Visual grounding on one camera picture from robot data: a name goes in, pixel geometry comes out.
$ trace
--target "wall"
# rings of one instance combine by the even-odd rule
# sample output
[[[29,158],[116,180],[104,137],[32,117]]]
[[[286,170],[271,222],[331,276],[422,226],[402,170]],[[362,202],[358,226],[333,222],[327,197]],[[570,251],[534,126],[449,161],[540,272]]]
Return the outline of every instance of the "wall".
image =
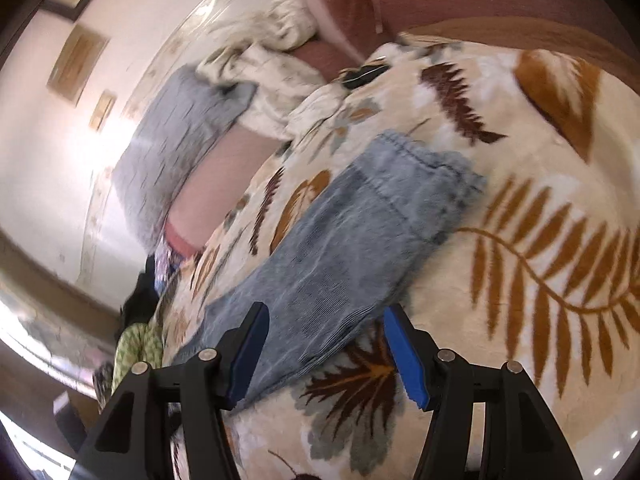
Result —
[[[46,269],[114,309],[131,292],[145,254],[111,193],[92,272],[78,282],[92,189],[135,129],[120,117],[129,95],[200,1],[93,0],[79,23],[110,41],[76,108],[46,88],[73,28],[67,20],[37,12],[0,72],[0,226]],[[118,99],[97,134],[88,121],[107,89]]]

